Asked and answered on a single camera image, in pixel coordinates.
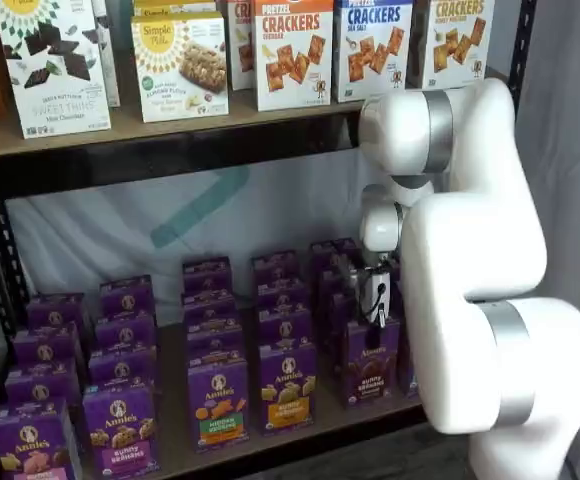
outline shelf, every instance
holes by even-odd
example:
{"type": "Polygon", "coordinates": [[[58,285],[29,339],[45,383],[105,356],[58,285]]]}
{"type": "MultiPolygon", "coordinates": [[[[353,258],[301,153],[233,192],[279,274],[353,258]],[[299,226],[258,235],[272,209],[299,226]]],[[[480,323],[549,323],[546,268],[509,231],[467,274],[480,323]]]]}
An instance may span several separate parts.
{"type": "MultiPolygon", "coordinates": [[[[193,450],[188,425],[185,362],[181,348],[183,327],[161,328],[159,342],[164,386],[157,413],[162,469],[146,476],[146,480],[192,478],[202,472],[210,475],[208,478],[238,478],[425,421],[419,403],[400,395],[381,403],[344,410],[335,394],[334,381],[327,373],[320,372],[314,425],[265,438],[251,426],[247,442],[198,454],[193,450]]],[[[95,478],[92,469],[86,468],[84,480],[95,478]]]]}

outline purple cereal box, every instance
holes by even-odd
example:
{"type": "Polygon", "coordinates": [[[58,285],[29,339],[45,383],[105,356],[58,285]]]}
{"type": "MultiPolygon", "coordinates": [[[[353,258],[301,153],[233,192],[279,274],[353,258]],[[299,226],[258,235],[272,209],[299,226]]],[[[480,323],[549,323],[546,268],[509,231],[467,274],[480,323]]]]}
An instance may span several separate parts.
{"type": "Polygon", "coordinates": [[[312,343],[294,348],[259,347],[261,426],[264,435],[314,423],[317,385],[316,350],[312,343]]]}
{"type": "Polygon", "coordinates": [[[80,480],[65,400],[0,406],[0,460],[6,480],[80,480]]]}
{"type": "Polygon", "coordinates": [[[154,295],[150,275],[102,283],[99,287],[104,317],[140,310],[154,314],[154,295]]]}
{"type": "Polygon", "coordinates": [[[399,323],[385,328],[348,322],[343,338],[343,402],[354,406],[392,395],[399,323]]]}
{"type": "Polygon", "coordinates": [[[183,290],[187,294],[224,288],[232,291],[232,270],[228,257],[183,264],[183,290]]]}
{"type": "Polygon", "coordinates": [[[98,476],[125,479],[159,470],[152,387],[141,378],[88,387],[83,409],[98,476]]]}
{"type": "Polygon", "coordinates": [[[146,311],[121,312],[97,321],[95,334],[99,348],[109,348],[118,343],[141,342],[155,345],[157,340],[154,317],[146,311]]]}
{"type": "Polygon", "coordinates": [[[197,451],[248,440],[248,367],[241,347],[189,355],[188,396],[197,451]]]}
{"type": "Polygon", "coordinates": [[[41,402],[49,397],[62,397],[70,407],[81,404],[81,389],[72,359],[12,367],[5,387],[10,403],[41,402]]]}
{"type": "Polygon", "coordinates": [[[155,380],[157,347],[136,342],[119,343],[109,348],[95,350],[90,356],[88,369],[95,383],[126,377],[155,380]]]}

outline snack box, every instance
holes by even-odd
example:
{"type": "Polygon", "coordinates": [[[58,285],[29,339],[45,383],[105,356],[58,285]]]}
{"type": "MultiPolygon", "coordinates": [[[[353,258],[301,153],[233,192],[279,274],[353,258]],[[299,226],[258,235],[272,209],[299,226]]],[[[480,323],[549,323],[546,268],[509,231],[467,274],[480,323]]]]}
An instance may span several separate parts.
{"type": "Polygon", "coordinates": [[[262,433],[287,432],[314,423],[317,385],[314,345],[309,342],[291,348],[262,345],[259,362],[262,433]]]}
{"type": "Polygon", "coordinates": [[[242,347],[190,355],[188,396],[197,451],[248,440],[248,367],[242,347]]]}
{"type": "Polygon", "coordinates": [[[344,405],[352,407],[394,393],[398,343],[398,322],[389,320],[384,328],[348,322],[341,362],[344,405]]]}
{"type": "Polygon", "coordinates": [[[152,387],[118,378],[86,389],[83,409],[98,476],[125,479],[159,470],[152,387]]]}
{"type": "Polygon", "coordinates": [[[228,69],[219,12],[132,18],[144,122],[228,114],[228,69]]]}
{"type": "Polygon", "coordinates": [[[24,138],[110,128],[90,0],[0,0],[0,35],[24,138]]]}
{"type": "Polygon", "coordinates": [[[404,88],[412,0],[337,0],[334,85],[338,102],[404,88]]]}
{"type": "Polygon", "coordinates": [[[150,275],[102,283],[99,294],[101,311],[105,317],[121,312],[155,312],[150,275]]]}
{"type": "Polygon", "coordinates": [[[183,264],[183,290],[186,294],[222,288],[232,290],[232,270],[228,257],[183,264]]]}
{"type": "Polygon", "coordinates": [[[408,83],[463,87],[485,75],[494,0],[417,0],[412,12],[408,83]]]}
{"type": "Polygon", "coordinates": [[[119,343],[141,342],[144,345],[157,343],[154,317],[143,310],[121,312],[100,318],[94,331],[99,348],[109,348],[119,343]]]}
{"type": "Polygon", "coordinates": [[[82,478],[63,398],[0,406],[0,461],[7,480],[82,478]]]}

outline sweet thins box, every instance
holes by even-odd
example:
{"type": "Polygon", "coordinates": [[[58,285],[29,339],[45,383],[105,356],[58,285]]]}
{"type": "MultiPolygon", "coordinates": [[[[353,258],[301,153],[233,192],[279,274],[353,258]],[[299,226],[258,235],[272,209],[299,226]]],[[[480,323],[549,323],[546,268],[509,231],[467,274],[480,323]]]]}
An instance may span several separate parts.
{"type": "Polygon", "coordinates": [[[253,0],[257,107],[330,104],[333,0],[253,0]]]}
{"type": "Polygon", "coordinates": [[[88,387],[83,409],[98,475],[132,478],[159,470],[152,388],[140,378],[88,387]]]}
{"type": "Polygon", "coordinates": [[[259,361],[263,434],[311,425],[317,386],[314,345],[303,343],[293,348],[262,345],[259,361]]]}
{"type": "Polygon", "coordinates": [[[0,35],[24,138],[110,128],[90,0],[0,0],[0,35]]]}
{"type": "Polygon", "coordinates": [[[65,400],[0,406],[0,460],[7,480],[81,479],[65,400]]]}
{"type": "Polygon", "coordinates": [[[437,89],[482,80],[493,14],[494,0],[417,0],[408,82],[437,89]]]}
{"type": "Polygon", "coordinates": [[[248,440],[248,368],[240,348],[191,355],[188,395],[197,451],[248,440]]]}
{"type": "Polygon", "coordinates": [[[404,88],[412,0],[337,0],[334,87],[337,101],[404,88]]]}
{"type": "Polygon", "coordinates": [[[394,393],[399,324],[385,328],[349,322],[342,350],[342,396],[347,406],[388,397],[394,393]]]}

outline cracker image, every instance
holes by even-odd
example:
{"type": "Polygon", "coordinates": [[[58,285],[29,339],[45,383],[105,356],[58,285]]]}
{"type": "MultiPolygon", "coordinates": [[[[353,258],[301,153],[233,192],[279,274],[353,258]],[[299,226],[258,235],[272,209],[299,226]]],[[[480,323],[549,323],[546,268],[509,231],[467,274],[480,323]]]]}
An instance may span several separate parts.
{"type": "Polygon", "coordinates": [[[279,63],[269,63],[266,65],[266,75],[268,77],[268,89],[271,92],[283,88],[283,71],[279,63]]]}
{"type": "Polygon", "coordinates": [[[374,38],[364,38],[359,42],[361,48],[362,65],[370,65],[374,56],[374,38]]]}
{"type": "Polygon", "coordinates": [[[483,38],[483,32],[486,29],[486,21],[477,17],[474,21],[474,27],[472,28],[472,35],[470,35],[470,42],[477,47],[481,44],[481,39],[483,38]]]}
{"type": "Polygon", "coordinates": [[[434,47],[434,72],[448,68],[448,46],[446,44],[434,47]]]}
{"type": "Polygon", "coordinates": [[[363,80],[363,53],[348,55],[348,76],[351,82],[363,80]]]}
{"type": "Polygon", "coordinates": [[[383,67],[386,64],[386,60],[388,59],[388,49],[383,43],[380,43],[377,46],[377,51],[374,53],[374,57],[372,57],[372,63],[370,63],[370,68],[381,75],[383,71],[383,67]]]}
{"type": "Polygon", "coordinates": [[[461,37],[461,41],[459,42],[459,46],[454,52],[453,58],[463,65],[463,62],[466,61],[466,57],[468,56],[468,50],[470,50],[470,46],[472,43],[470,42],[470,37],[467,35],[463,35],[461,37]]]}
{"type": "Polygon", "coordinates": [[[399,27],[392,27],[392,33],[390,33],[390,40],[388,40],[388,53],[392,55],[399,55],[399,50],[401,49],[401,42],[403,41],[403,35],[405,32],[399,27]]]}
{"type": "Polygon", "coordinates": [[[309,66],[310,59],[301,52],[297,53],[297,58],[294,60],[294,69],[290,72],[290,78],[301,85],[306,78],[309,66]]]}
{"type": "Polygon", "coordinates": [[[323,55],[323,47],[326,44],[326,39],[313,35],[310,40],[310,50],[308,50],[308,58],[312,63],[321,64],[321,56],[323,55]]]}

